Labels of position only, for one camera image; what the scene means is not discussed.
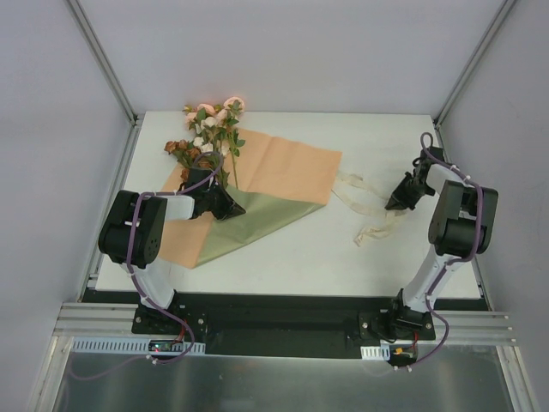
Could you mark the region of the brown rose flower branch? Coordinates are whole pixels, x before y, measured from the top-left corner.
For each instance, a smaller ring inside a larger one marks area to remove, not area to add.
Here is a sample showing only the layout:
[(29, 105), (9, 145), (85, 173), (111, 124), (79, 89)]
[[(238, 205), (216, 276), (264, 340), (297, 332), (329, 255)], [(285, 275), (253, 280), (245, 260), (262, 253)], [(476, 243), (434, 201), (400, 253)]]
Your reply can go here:
[(168, 141), (164, 150), (169, 155), (175, 156), (178, 163), (183, 167), (180, 177), (182, 182), (185, 183), (188, 180), (190, 168), (201, 153), (201, 150), (195, 147), (193, 142), (187, 142), (185, 140)]

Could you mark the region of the green and orange wrapping paper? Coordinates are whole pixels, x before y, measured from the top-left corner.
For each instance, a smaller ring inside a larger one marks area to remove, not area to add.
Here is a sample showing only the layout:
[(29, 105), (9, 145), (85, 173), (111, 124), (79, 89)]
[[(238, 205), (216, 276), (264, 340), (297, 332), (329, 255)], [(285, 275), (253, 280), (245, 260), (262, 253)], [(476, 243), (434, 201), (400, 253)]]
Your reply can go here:
[(193, 269), (253, 243), (329, 202), (342, 154), (242, 129), (245, 144), (227, 191), (244, 215), (219, 221), (209, 212), (195, 220), (167, 221), (160, 258)]

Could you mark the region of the cream rose flower branch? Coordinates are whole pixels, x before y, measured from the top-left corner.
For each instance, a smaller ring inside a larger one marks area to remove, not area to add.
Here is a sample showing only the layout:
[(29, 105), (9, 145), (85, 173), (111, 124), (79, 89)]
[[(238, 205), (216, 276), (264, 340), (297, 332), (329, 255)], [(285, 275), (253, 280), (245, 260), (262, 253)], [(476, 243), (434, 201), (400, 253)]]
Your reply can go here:
[(193, 146), (200, 152), (195, 163), (205, 169), (214, 170), (224, 163), (230, 152), (230, 143), (226, 137), (226, 128), (215, 117), (206, 117), (194, 123), (196, 137)]

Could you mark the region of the pink rose flower branch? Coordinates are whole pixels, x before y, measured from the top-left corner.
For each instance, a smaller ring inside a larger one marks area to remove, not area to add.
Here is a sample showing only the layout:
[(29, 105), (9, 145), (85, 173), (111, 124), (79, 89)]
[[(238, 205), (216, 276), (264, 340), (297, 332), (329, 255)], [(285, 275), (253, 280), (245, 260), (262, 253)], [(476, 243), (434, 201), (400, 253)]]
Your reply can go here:
[(212, 106), (207, 103), (199, 104), (196, 107), (187, 105), (184, 108), (185, 120), (184, 123), (189, 131), (194, 132), (194, 123), (200, 122), (206, 117), (215, 117), (219, 120), (221, 126), (226, 128), (226, 137), (230, 143), (230, 152), (227, 159), (232, 164), (231, 172), (225, 172), (223, 179), (228, 181), (230, 176), (234, 179), (234, 185), (239, 187), (237, 158), (240, 156), (240, 149), (245, 145), (245, 139), (240, 136), (238, 124), (240, 118), (245, 112), (244, 100), (238, 96), (233, 96), (225, 100), (222, 104)]

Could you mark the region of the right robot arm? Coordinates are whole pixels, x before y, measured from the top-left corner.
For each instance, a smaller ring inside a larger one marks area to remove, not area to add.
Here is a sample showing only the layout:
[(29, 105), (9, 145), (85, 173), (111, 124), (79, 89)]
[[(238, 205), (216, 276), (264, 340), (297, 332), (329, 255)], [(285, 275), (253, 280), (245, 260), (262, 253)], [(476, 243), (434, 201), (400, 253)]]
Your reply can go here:
[(450, 275), (488, 248), (498, 192), (475, 184), (457, 166), (443, 161), (441, 148), (424, 148), (385, 205), (413, 210), (423, 196), (438, 195), (428, 228), (430, 249), (415, 277), (379, 316), (384, 338), (394, 342), (428, 336), (437, 297)]

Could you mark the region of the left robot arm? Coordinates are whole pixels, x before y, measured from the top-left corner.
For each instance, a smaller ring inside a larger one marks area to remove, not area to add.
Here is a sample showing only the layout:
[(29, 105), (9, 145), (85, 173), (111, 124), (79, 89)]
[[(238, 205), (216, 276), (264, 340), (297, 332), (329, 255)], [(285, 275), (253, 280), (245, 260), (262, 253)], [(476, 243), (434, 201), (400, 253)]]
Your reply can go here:
[(170, 306), (175, 290), (168, 281), (170, 264), (159, 257), (164, 226), (169, 221), (193, 221), (209, 213), (225, 221), (245, 213), (212, 170), (192, 167), (179, 191), (121, 190), (100, 230), (100, 252), (123, 269), (134, 283), (141, 303), (153, 311), (151, 322), (171, 334), (181, 313)]

